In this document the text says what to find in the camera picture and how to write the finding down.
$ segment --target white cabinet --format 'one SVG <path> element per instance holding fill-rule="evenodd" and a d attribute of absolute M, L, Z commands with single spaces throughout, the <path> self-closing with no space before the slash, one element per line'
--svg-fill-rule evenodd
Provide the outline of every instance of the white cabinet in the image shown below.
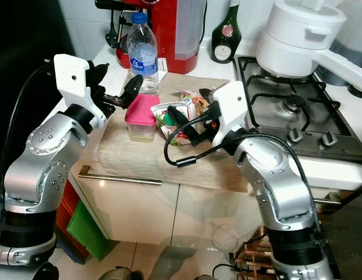
<path fill-rule="evenodd" d="M 232 252 L 261 224 L 251 193 L 180 185 L 171 245 Z"/>
<path fill-rule="evenodd" d="M 71 172 L 83 195 L 109 239 L 170 245 L 179 185 L 125 183 L 96 178 L 79 178 L 84 162 Z M 92 174 L 107 175 L 98 162 L 89 162 Z"/>

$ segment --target gas stove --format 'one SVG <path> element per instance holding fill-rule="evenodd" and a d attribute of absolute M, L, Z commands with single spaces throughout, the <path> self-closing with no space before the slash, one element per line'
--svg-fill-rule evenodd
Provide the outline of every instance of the gas stove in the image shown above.
<path fill-rule="evenodd" d="M 362 143 L 316 76 L 274 76 L 253 57 L 235 56 L 243 82 L 248 128 L 287 141 L 300 156 L 362 163 Z"/>

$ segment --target black cable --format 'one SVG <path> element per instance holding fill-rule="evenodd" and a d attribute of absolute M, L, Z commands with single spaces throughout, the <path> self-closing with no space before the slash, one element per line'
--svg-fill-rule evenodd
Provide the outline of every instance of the black cable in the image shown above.
<path fill-rule="evenodd" d="M 193 125 L 193 124 L 196 124 L 197 122 L 199 123 L 200 121 L 204 121 L 204 117 L 203 115 L 189 121 L 187 124 L 184 124 L 182 125 L 181 127 L 179 127 L 178 129 L 176 129 L 175 131 L 172 132 L 172 134 L 167 138 L 167 140 L 165 141 L 165 144 L 164 144 L 164 158 L 165 160 L 170 164 L 170 165 L 174 165 L 174 166 L 177 166 L 177 163 L 172 161 L 170 158 L 169 158 L 169 155 L 168 155 L 168 146 L 169 146 L 169 143 L 171 142 L 171 140 L 178 134 L 180 133 L 181 131 L 183 131 L 186 127 L 190 126 L 190 125 Z"/>
<path fill-rule="evenodd" d="M 295 164 L 297 165 L 297 168 L 299 170 L 299 173 L 300 173 L 300 176 L 301 176 L 301 179 L 303 181 L 303 183 L 305 184 L 307 190 L 308 190 L 308 194 L 309 194 L 309 199 L 311 200 L 310 203 L 311 203 L 311 209 L 312 209 L 312 216 L 314 217 L 314 223 L 315 223 L 315 227 L 316 227 L 316 230 L 317 232 L 322 235 L 323 234 L 323 231 L 321 229 L 321 225 L 319 223 L 319 218 L 318 218 L 318 214 L 317 214 L 317 211 L 316 211 L 316 206 L 312 200 L 312 193 L 311 193 L 311 189 L 308 185 L 308 181 L 307 181 L 307 177 L 305 176 L 305 173 L 304 173 L 304 170 L 303 170 L 303 167 L 299 161 L 299 158 L 298 156 L 296 155 L 296 153 L 294 152 L 294 150 L 292 149 L 292 147 L 290 147 L 285 141 L 283 141 L 282 139 L 278 138 L 278 137 L 275 137 L 275 136 L 272 136 L 272 135 L 269 135 L 269 134 L 246 134 L 246 135 L 241 135 L 241 136 L 238 136 L 238 137 L 235 137 L 235 138 L 232 138 L 232 139 L 229 139 L 227 141 L 224 141 L 222 142 L 221 144 L 197 155 L 197 156 L 191 156 L 191 157 L 188 157 L 186 159 L 181 159 L 181 160 L 178 160 L 177 162 L 174 162 L 172 160 L 170 160 L 169 156 L 168 156 L 168 145 L 170 143 L 170 141 L 172 140 L 172 138 L 177 135 L 179 132 L 181 132 L 184 128 L 186 128 L 187 126 L 189 125 L 192 125 L 192 124 L 195 124 L 199 121 L 204 121 L 206 118 L 203 118 L 203 115 L 201 115 L 200 117 L 198 118 L 195 118 L 193 120 L 191 120 L 190 122 L 188 122 L 187 124 L 184 124 L 183 126 L 181 126 L 180 128 L 176 129 L 170 136 L 169 138 L 167 139 L 167 141 L 165 142 L 164 144 L 164 157 L 166 159 L 166 161 L 170 164 L 170 165 L 174 165 L 174 166 L 182 166 L 181 164 L 177 164 L 177 162 L 183 162 L 184 160 L 187 160 L 188 162 L 191 162 L 191 163 L 195 163 L 196 160 L 198 159 L 201 159 L 229 144 L 232 144 L 234 142 L 236 142 L 237 140 L 244 140 L 244 139 L 247 139 L 247 138 L 266 138 L 266 139 L 269 139 L 269 140 L 272 140 L 273 142 L 276 142 L 277 144 L 279 144 L 280 146 L 282 146 L 289 154 L 290 156 L 294 159 L 295 161 Z"/>
<path fill-rule="evenodd" d="M 11 113 L 11 117 L 10 117 L 9 124 L 7 127 L 4 147 L 2 148 L 2 152 L 1 152 L 1 156 L 0 156 L 0 222 L 2 221 L 2 209 L 4 206 L 4 196 L 5 196 L 5 192 L 4 192 L 5 161 L 6 161 L 5 159 L 6 159 L 6 156 L 7 156 L 9 147 L 10 147 L 10 143 L 11 143 L 13 126 L 14 126 L 20 105 L 22 104 L 24 94 L 27 92 L 29 86 L 31 85 L 31 82 L 36 77 L 38 77 L 40 74 L 42 74 L 44 72 L 48 72 L 48 67 L 46 65 L 39 67 L 26 79 L 25 83 L 23 84 L 23 86 L 19 92 L 18 98 L 16 99 L 16 102 L 15 102 L 15 106 Z"/>
<path fill-rule="evenodd" d="M 241 271 L 253 272 L 253 270 L 249 270 L 249 269 L 245 269 L 245 268 L 237 268 L 234 265 L 230 265 L 230 264 L 218 264 L 214 267 L 214 269 L 212 269 L 212 278 L 215 277 L 215 270 L 219 267 L 230 267 L 230 268 L 233 268 L 234 271 L 238 271 L 238 272 L 241 272 Z"/>
<path fill-rule="evenodd" d="M 234 258 L 234 262 L 238 259 L 239 255 L 241 254 L 241 252 L 243 251 L 243 249 L 245 248 L 245 245 L 247 244 L 252 244 L 254 242 L 257 242 L 259 240 L 262 240 L 264 237 L 266 237 L 267 233 L 264 233 L 263 235 L 259 236 L 258 238 L 254 238 L 251 239 L 250 241 L 244 241 L 242 243 L 242 245 L 239 247 L 239 249 L 237 250 L 237 252 L 235 253 L 235 258 Z"/>
<path fill-rule="evenodd" d="M 111 28 L 112 28 L 112 25 L 113 25 L 113 14 L 114 14 L 114 12 L 113 12 L 113 9 L 111 10 L 111 23 L 110 23 L 110 25 L 111 25 Z"/>
<path fill-rule="evenodd" d="M 204 15 L 203 15 L 203 31 L 202 31 L 202 37 L 200 38 L 199 44 L 202 43 L 203 37 L 204 37 L 204 32 L 206 30 L 207 3 L 208 3 L 208 1 L 206 0 L 206 7 L 204 8 Z"/>

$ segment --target white countertop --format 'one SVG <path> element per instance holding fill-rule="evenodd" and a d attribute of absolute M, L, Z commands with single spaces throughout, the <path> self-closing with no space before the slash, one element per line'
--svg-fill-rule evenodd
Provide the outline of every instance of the white countertop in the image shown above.
<path fill-rule="evenodd" d="M 218 64 L 210 60 L 206 46 L 208 46 L 208 42 L 204 41 L 200 48 L 198 64 L 187 75 L 234 81 L 233 63 Z M 245 53 L 244 47 L 240 47 L 239 50 L 240 54 L 252 55 L 252 47 L 247 48 L 247 53 Z M 100 84 L 106 88 L 107 94 L 119 95 L 126 79 L 127 70 L 119 65 L 114 50 L 105 45 L 93 62 L 95 65 L 107 62 L 110 64 L 109 71 Z M 346 87 L 328 85 L 326 90 L 333 100 L 341 103 L 340 112 L 362 142 L 362 99 L 352 96 Z M 66 108 L 64 101 L 61 100 L 49 116 L 57 111 L 64 111 Z M 356 190 L 362 185 L 362 165 L 360 164 L 309 157 L 300 157 L 300 161 L 312 186 Z M 297 172 L 293 162 L 291 168 Z"/>

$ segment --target stove knob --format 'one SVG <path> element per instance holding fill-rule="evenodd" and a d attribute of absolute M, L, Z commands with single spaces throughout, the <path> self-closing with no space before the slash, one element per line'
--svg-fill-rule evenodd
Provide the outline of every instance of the stove knob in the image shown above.
<path fill-rule="evenodd" d="M 303 132 L 299 128 L 295 127 L 290 130 L 287 136 L 291 142 L 299 143 L 303 139 Z"/>
<path fill-rule="evenodd" d="M 321 141 L 324 145 L 331 147 L 337 144 L 338 139 L 335 136 L 334 132 L 329 131 L 322 136 Z"/>

